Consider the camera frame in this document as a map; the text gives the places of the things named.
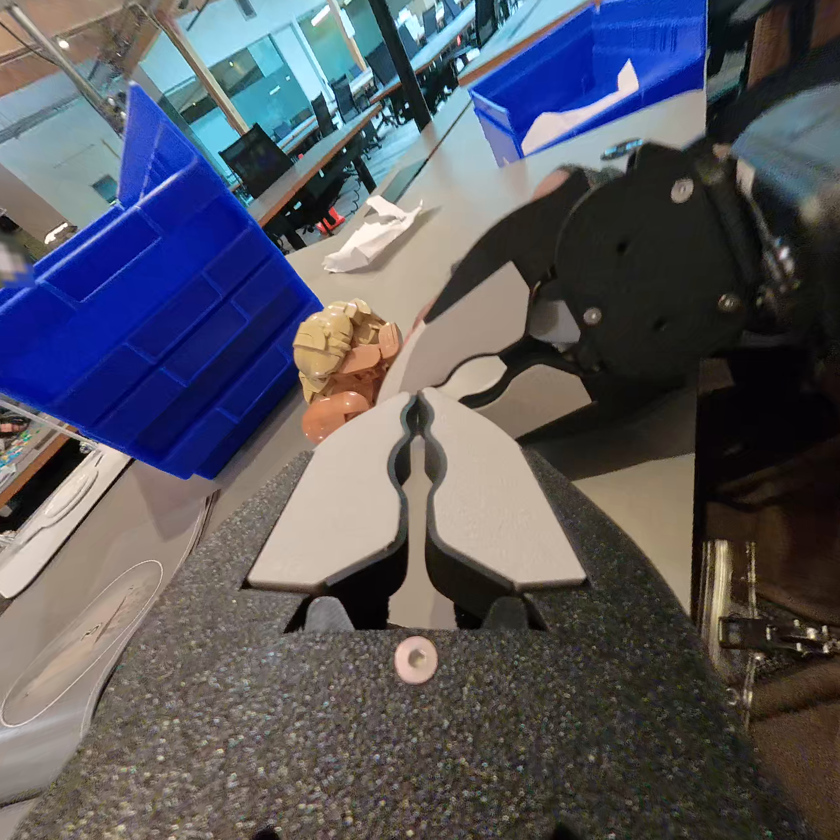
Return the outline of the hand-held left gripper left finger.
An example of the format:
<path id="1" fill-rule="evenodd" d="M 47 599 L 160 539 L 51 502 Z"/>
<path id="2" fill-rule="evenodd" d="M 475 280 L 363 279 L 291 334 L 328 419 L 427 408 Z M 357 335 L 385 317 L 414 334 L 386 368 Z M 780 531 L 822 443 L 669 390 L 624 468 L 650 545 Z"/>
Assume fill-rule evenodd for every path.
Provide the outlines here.
<path id="1" fill-rule="evenodd" d="M 349 585 L 392 595 L 406 577 L 417 398 L 399 393 L 343 425 L 311 453 L 248 573 L 257 590 L 320 595 Z"/>

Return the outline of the white paper sheet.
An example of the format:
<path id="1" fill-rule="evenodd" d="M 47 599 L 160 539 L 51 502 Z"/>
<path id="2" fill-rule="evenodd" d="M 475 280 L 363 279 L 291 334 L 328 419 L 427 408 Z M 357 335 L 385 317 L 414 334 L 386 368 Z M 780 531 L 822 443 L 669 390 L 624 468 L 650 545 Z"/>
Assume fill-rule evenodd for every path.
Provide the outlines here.
<path id="1" fill-rule="evenodd" d="M 563 112 L 543 112 L 533 122 L 521 142 L 523 155 L 539 151 L 542 147 L 560 140 L 583 123 L 592 120 L 617 105 L 639 89 L 633 62 L 629 59 L 616 76 L 616 89 L 604 97 L 580 108 Z"/>

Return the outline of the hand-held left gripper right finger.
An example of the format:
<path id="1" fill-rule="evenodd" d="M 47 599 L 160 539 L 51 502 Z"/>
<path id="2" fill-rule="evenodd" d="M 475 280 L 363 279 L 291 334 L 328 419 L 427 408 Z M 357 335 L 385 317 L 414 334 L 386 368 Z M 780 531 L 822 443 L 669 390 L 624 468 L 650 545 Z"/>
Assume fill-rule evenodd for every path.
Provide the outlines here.
<path id="1" fill-rule="evenodd" d="M 427 534 L 434 546 L 515 592 L 586 581 L 516 441 L 439 390 L 428 387 L 418 397 L 427 415 Z"/>

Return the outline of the person's brown jacket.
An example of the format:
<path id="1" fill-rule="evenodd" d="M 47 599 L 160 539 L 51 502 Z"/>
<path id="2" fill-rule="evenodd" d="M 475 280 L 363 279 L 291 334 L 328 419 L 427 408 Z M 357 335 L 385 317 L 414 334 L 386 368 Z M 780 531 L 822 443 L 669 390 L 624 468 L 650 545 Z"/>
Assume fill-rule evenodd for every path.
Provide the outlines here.
<path id="1" fill-rule="evenodd" d="M 700 367 L 691 611 L 759 766 L 838 838 L 838 364 Z"/>

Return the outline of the person's right hand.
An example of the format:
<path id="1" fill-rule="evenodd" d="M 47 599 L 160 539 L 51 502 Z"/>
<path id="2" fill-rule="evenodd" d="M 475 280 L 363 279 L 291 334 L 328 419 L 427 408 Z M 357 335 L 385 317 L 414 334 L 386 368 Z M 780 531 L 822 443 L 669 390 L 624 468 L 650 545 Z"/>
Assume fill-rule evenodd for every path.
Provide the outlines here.
<path id="1" fill-rule="evenodd" d="M 591 173 L 580 166 L 561 166 L 547 174 L 532 193 L 532 200 L 559 193 L 570 196 L 572 201 L 579 200 L 592 188 Z"/>

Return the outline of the tan brown brick toy figure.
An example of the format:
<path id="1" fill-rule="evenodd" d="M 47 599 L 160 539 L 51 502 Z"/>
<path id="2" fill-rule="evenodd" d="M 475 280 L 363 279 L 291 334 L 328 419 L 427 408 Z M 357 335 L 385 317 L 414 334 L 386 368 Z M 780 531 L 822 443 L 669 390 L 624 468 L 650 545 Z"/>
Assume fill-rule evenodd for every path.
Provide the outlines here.
<path id="1" fill-rule="evenodd" d="M 358 298 L 332 302 L 301 322 L 292 351 L 308 405 L 305 437 L 318 445 L 369 411 L 402 347 L 397 325 Z"/>

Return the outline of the long wooden table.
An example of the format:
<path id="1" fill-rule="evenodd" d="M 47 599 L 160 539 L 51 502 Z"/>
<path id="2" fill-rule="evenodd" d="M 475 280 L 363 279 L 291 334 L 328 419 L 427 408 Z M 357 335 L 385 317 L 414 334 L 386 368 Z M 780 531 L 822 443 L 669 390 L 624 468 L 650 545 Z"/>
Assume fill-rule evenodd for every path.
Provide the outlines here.
<path id="1" fill-rule="evenodd" d="M 270 179 L 267 189 L 248 205 L 249 215 L 264 228 L 310 181 L 325 169 L 336 157 L 351 161 L 364 188 L 372 194 L 376 183 L 362 157 L 361 148 L 354 155 L 355 137 L 365 130 L 372 120 L 382 114 L 382 102 L 402 86 L 398 80 L 378 91 L 371 100 L 369 108 L 341 129 L 327 135 L 311 147 L 300 159 L 292 162 L 291 167 L 277 177 Z"/>

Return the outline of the small blue storage bin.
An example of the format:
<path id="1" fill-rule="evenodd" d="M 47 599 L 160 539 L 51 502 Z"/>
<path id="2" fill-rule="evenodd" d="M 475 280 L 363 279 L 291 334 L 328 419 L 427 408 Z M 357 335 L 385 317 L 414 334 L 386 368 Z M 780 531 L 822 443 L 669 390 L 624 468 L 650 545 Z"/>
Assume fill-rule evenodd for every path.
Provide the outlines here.
<path id="1" fill-rule="evenodd" d="M 583 107 L 616 89 L 633 62 L 639 89 L 560 140 L 528 155 L 521 142 L 543 112 Z M 592 3 L 473 85 L 473 109 L 498 167 L 633 113 L 705 91 L 707 2 Z"/>

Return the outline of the white curved board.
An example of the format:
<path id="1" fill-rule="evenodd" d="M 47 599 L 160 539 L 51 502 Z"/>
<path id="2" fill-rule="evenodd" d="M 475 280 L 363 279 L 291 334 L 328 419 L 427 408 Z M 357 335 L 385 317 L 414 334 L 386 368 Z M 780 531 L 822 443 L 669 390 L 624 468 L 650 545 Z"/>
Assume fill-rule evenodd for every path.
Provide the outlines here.
<path id="1" fill-rule="evenodd" d="M 12 600 L 53 559 L 133 459 L 116 449 L 91 451 L 10 539 L 2 538 L 1 595 Z"/>

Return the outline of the grey desk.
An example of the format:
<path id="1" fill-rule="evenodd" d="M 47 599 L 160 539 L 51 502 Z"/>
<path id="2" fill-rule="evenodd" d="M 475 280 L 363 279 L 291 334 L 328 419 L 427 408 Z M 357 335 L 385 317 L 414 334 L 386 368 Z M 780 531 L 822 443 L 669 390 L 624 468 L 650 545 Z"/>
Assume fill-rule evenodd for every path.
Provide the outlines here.
<path id="1" fill-rule="evenodd" d="M 489 226 L 519 206 L 563 160 L 597 165 L 623 129 L 680 144 L 699 123 L 686 101 L 667 103 L 601 127 L 556 150 L 498 169 L 480 138 L 469 99 L 446 106 L 396 167 L 427 157 L 398 203 L 426 207 L 371 271 L 330 275 L 323 257 L 339 245 L 311 245 L 290 257 L 298 274 L 329 302 L 360 293 L 407 331 L 421 304 L 437 294 L 450 267 Z M 654 561 L 688 610 L 695 486 L 696 397 L 667 396 L 638 418 L 558 444 L 560 470 Z M 509 665 L 479 651 L 475 674 L 458 654 L 444 663 L 444 687 L 468 688 L 421 700 L 418 688 L 374 667 L 372 700 L 337 689 L 339 708 L 305 721 L 281 698 L 280 677 L 307 664 L 280 645 L 283 604 L 239 590 L 242 553 L 274 524 L 281 468 L 310 444 L 302 436 L 300 397 L 285 397 L 224 468 L 219 479 L 178 479 L 140 462 L 125 466 L 78 524 L 45 571 L 2 606 L 2 703 L 16 679 L 71 621 L 109 592 L 126 594 L 142 572 L 161 577 L 138 608 L 117 611 L 117 630 L 94 643 L 102 656 L 56 703 L 22 727 L 2 723 L 2 838 L 245 838 L 280 820 L 292 838 L 504 837 L 536 829 L 526 820 L 526 789 L 516 770 L 536 741 L 511 734 L 520 701 L 541 699 L 549 665 L 518 677 L 519 643 Z M 126 700 L 135 722 L 113 724 L 94 755 L 93 734 Z"/>

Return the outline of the torn white paper bag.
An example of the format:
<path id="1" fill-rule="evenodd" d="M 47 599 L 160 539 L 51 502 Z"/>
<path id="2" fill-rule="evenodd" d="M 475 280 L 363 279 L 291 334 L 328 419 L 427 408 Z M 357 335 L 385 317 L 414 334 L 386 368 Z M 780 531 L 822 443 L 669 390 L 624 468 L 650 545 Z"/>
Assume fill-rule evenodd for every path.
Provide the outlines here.
<path id="1" fill-rule="evenodd" d="M 345 274 L 367 270 L 388 246 L 414 226 L 424 209 L 420 202 L 414 209 L 404 211 L 383 196 L 371 196 L 366 201 L 373 219 L 364 222 L 337 251 L 324 257 L 322 268 L 331 274 Z"/>

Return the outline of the grey instruction booklet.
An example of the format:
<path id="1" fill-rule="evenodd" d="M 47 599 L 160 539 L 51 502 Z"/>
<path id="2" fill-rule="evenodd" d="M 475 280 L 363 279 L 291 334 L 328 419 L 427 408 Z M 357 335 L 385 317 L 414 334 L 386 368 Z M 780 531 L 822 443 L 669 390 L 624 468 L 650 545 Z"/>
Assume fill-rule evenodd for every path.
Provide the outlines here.
<path id="1" fill-rule="evenodd" d="M 35 583 L 2 609 L 2 808 L 49 788 L 91 727 L 132 635 L 200 542 L 218 494 L 159 556 Z"/>

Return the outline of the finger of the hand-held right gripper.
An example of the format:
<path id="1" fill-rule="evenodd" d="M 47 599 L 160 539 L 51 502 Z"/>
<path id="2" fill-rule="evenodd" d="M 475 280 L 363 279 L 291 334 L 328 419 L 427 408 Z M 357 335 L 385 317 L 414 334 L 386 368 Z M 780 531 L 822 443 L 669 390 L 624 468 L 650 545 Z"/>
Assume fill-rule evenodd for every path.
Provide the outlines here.
<path id="1" fill-rule="evenodd" d="M 593 403 L 579 377 L 544 363 L 514 375 L 487 404 L 469 408 L 461 402 L 501 385 L 505 373 L 508 368 L 497 356 L 462 363 L 438 387 L 438 425 L 459 439 L 474 433 L 519 438 Z"/>
<path id="2" fill-rule="evenodd" d="M 412 332 L 388 371 L 380 397 L 445 384 L 476 358 L 497 355 L 523 338 L 531 288 L 508 261 L 445 311 Z"/>

